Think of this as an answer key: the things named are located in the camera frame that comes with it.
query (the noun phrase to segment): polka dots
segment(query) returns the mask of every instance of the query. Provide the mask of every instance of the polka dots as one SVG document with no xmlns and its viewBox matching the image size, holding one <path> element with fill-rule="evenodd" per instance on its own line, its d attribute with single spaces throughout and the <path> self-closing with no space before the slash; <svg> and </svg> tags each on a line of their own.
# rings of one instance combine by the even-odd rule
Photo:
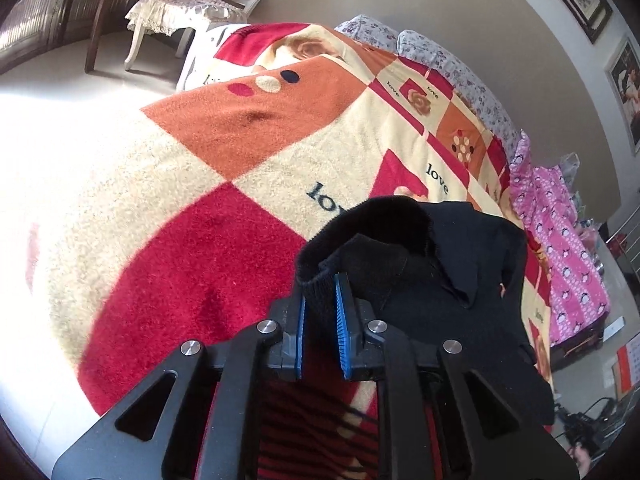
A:
<svg viewBox="0 0 640 480">
<path fill-rule="evenodd" d="M 287 83 L 295 84 L 300 81 L 300 76 L 296 72 L 293 72 L 293 70 L 283 70 L 280 72 L 280 75 Z"/>
<path fill-rule="evenodd" d="M 277 94 L 282 88 L 280 81 L 272 75 L 259 75 L 255 78 L 255 84 L 260 90 L 270 94 Z"/>
<path fill-rule="evenodd" d="M 287 83 L 295 84 L 300 81 L 300 76 L 293 70 L 282 70 L 280 75 Z M 277 94 L 282 90 L 282 83 L 277 77 L 272 75 L 259 75 L 255 78 L 255 85 L 269 94 Z M 246 83 L 229 83 L 226 86 L 232 94 L 240 97 L 252 97 L 255 95 L 255 91 Z"/>
<path fill-rule="evenodd" d="M 231 83 L 226 86 L 226 89 L 240 97 L 251 97 L 254 95 L 254 90 L 244 83 Z"/>
</svg>

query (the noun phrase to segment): calendar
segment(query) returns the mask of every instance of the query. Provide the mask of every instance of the calendar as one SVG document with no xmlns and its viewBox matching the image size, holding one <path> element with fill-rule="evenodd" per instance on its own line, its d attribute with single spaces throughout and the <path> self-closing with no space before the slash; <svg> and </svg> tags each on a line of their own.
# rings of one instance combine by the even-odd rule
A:
<svg viewBox="0 0 640 480">
<path fill-rule="evenodd" d="M 640 381 L 640 333 L 618 350 L 620 390 L 625 394 Z"/>
</svg>

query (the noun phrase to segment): black cloth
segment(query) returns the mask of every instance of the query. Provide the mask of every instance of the black cloth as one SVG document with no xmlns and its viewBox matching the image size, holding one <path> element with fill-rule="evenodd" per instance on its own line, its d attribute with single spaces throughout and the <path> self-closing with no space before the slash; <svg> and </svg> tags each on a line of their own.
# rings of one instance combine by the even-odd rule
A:
<svg viewBox="0 0 640 480">
<path fill-rule="evenodd" d="M 554 421 L 548 383 L 520 317 L 527 237 L 465 202 L 367 200 L 329 222 L 298 255 L 311 330 L 335 347 L 333 276 L 409 338 L 462 343 L 467 358 L 523 418 Z M 505 292 L 501 295 L 502 285 Z"/>
</svg>

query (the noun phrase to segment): plastic bag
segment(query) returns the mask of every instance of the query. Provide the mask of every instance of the plastic bag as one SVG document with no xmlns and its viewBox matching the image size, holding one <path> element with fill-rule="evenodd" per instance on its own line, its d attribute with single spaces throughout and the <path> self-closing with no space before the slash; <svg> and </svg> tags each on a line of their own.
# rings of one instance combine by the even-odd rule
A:
<svg viewBox="0 0 640 480">
<path fill-rule="evenodd" d="M 587 206 L 582 203 L 582 199 L 580 198 L 580 192 L 577 191 L 571 195 L 571 202 L 574 204 L 575 212 L 578 215 L 578 221 L 584 218 L 584 214 L 587 210 Z"/>
<path fill-rule="evenodd" d="M 584 248 L 593 256 L 598 248 L 598 232 L 596 229 L 593 227 L 583 228 L 582 231 L 578 233 L 578 236 Z"/>
<path fill-rule="evenodd" d="M 558 164 L 560 171 L 562 172 L 562 178 L 564 178 L 564 185 L 568 190 L 572 190 L 574 186 L 575 175 L 580 168 L 580 158 L 577 153 L 569 153 L 560 158 L 560 164 Z"/>
</svg>

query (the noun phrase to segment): white chair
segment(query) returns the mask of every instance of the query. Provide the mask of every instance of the white chair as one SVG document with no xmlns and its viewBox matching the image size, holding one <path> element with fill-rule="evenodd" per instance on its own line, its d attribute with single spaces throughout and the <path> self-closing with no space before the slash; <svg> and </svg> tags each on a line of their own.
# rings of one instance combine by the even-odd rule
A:
<svg viewBox="0 0 640 480">
<path fill-rule="evenodd" d="M 195 32 L 194 44 L 211 25 L 223 23 L 245 23 L 260 0 L 140 0 L 127 13 L 127 28 L 133 30 L 133 41 L 129 55 L 124 62 L 124 70 L 130 70 L 135 61 L 145 34 L 153 32 L 168 36 L 184 28 L 176 57 L 184 56 L 191 35 Z M 184 87 L 178 81 L 177 89 Z"/>
</svg>

